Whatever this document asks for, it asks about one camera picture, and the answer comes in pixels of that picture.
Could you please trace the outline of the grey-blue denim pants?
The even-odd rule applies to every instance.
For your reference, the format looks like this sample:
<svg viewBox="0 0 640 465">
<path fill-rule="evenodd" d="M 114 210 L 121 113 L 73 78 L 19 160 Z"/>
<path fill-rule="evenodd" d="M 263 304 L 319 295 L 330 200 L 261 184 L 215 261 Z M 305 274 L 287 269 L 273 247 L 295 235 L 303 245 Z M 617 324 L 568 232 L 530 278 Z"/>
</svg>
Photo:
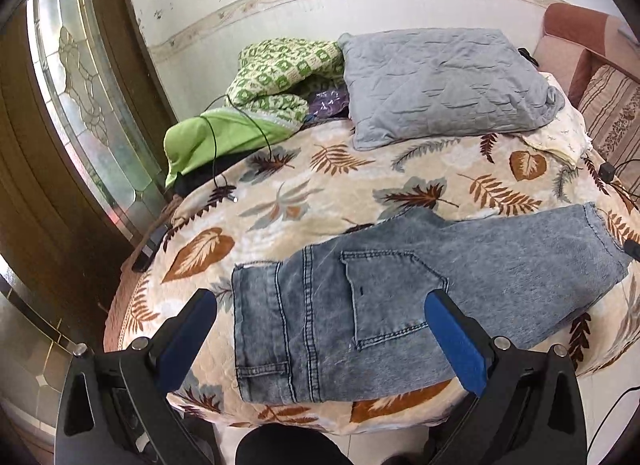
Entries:
<svg viewBox="0 0 640 465">
<path fill-rule="evenodd" d="M 592 204 L 453 222 L 413 208 L 232 272 L 243 400 L 360 401 L 446 381 L 424 315 L 440 289 L 490 335 L 536 346 L 627 275 Z"/>
</svg>

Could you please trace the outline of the black power adapter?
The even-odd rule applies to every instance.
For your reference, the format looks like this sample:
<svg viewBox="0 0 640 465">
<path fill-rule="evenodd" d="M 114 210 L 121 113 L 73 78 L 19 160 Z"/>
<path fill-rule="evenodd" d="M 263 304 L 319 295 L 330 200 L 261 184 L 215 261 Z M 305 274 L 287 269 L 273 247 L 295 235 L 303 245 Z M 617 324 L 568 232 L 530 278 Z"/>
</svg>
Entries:
<svg viewBox="0 0 640 465">
<path fill-rule="evenodd" d="M 605 184 L 611 185 L 616 176 L 616 167 L 609 162 L 604 162 L 599 167 L 598 175 Z"/>
</svg>

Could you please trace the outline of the brown door with glass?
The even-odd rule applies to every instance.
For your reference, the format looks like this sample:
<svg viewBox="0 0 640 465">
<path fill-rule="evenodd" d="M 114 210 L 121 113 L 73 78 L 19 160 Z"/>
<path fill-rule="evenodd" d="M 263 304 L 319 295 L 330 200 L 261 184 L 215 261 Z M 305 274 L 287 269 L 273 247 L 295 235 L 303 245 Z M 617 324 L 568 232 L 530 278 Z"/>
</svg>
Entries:
<svg viewBox="0 0 640 465">
<path fill-rule="evenodd" d="M 101 344 L 174 121 L 131 0 L 1 0 L 1 292 L 56 344 Z"/>
</svg>

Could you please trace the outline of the leaf-patterned bed cover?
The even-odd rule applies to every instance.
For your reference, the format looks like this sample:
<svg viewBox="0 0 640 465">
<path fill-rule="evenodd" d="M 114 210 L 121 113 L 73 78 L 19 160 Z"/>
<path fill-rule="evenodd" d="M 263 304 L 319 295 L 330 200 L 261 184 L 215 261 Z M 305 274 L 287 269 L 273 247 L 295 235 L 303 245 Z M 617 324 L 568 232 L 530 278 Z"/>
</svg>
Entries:
<svg viewBox="0 0 640 465">
<path fill-rule="evenodd" d="M 154 263 L 125 272 L 105 326 L 104 348 L 152 335 L 199 287 L 218 317 L 192 372 L 171 401 L 213 423 L 307 426 L 350 435 L 433 426 L 462 398 L 456 381 L 357 402 L 263 405 L 244 402 L 235 381 L 230 277 L 239 263 L 281 259 L 411 208 L 446 219 L 514 217 L 570 204 L 596 204 L 616 240 L 639 235 L 639 213 L 598 181 L 597 153 L 570 168 L 514 137 L 410 140 L 369 152 L 352 146 L 352 124 L 314 126 L 239 162 L 169 210 L 170 229 Z"/>
</svg>

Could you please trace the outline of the cream white pillow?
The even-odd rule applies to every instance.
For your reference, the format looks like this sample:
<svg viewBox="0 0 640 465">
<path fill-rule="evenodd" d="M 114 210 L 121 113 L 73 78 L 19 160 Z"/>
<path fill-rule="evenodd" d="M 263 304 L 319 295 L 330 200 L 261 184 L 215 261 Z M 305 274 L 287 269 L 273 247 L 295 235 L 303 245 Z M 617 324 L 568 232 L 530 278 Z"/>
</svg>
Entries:
<svg viewBox="0 0 640 465">
<path fill-rule="evenodd" d="M 549 153 L 565 165 L 576 168 L 582 157 L 592 149 L 585 118 L 570 103 L 561 85 L 551 73 L 541 72 L 541 75 L 563 97 L 564 106 L 548 125 L 530 133 L 517 133 L 516 136 L 529 147 Z"/>
</svg>

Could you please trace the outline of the striped brown cushion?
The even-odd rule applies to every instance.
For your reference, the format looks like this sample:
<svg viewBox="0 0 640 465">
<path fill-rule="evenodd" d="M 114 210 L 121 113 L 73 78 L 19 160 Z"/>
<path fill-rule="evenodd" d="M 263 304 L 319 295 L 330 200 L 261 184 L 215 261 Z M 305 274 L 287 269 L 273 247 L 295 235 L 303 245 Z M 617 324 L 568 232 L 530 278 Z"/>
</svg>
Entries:
<svg viewBox="0 0 640 465">
<path fill-rule="evenodd" d="M 579 102 L 588 135 L 615 176 L 639 195 L 639 84 L 603 64 L 594 72 Z"/>
</svg>

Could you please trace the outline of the green patterned blanket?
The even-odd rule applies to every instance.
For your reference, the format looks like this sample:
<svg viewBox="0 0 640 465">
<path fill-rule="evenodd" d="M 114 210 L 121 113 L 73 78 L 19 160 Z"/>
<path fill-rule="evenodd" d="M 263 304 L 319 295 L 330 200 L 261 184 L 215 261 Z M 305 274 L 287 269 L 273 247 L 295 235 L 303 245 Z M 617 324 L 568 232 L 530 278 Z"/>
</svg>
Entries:
<svg viewBox="0 0 640 465">
<path fill-rule="evenodd" d="M 207 109 L 171 126 L 164 137 L 165 186 L 224 155 L 272 146 L 302 128 L 314 84 L 343 81 L 344 59 L 329 40 L 273 38 L 245 47 L 226 93 Z"/>
</svg>

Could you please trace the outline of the grey quilted pillow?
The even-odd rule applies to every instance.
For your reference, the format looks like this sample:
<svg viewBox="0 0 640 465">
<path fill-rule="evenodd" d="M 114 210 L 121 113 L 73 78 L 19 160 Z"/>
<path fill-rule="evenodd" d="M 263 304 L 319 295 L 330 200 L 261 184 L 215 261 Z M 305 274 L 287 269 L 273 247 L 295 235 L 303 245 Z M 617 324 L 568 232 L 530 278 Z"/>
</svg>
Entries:
<svg viewBox="0 0 640 465">
<path fill-rule="evenodd" d="M 528 133 L 565 104 L 499 30 L 343 34 L 337 45 L 358 151 L 426 137 Z"/>
</svg>

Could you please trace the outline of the small black object on ledge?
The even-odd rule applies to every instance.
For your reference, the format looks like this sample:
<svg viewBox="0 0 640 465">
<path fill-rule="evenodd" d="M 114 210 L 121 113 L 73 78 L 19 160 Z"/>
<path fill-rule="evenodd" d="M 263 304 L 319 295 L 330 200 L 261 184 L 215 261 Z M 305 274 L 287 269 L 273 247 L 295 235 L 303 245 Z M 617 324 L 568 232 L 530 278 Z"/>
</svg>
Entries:
<svg viewBox="0 0 640 465">
<path fill-rule="evenodd" d="M 539 62 L 529 53 L 529 51 L 526 48 L 518 48 L 518 53 L 525 58 L 526 60 L 528 60 L 531 64 L 533 64 L 534 66 L 536 66 L 536 68 L 538 68 L 539 66 Z"/>
</svg>

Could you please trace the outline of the purple patterned cloth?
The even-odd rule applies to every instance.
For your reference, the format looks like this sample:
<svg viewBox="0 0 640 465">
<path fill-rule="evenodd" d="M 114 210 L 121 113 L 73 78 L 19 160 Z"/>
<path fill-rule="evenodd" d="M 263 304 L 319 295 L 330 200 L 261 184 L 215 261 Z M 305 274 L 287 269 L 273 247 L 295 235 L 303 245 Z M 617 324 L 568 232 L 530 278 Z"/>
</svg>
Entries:
<svg viewBox="0 0 640 465">
<path fill-rule="evenodd" d="M 308 98 L 307 121 L 336 118 L 348 112 L 349 94 L 345 85 L 315 92 Z"/>
</svg>

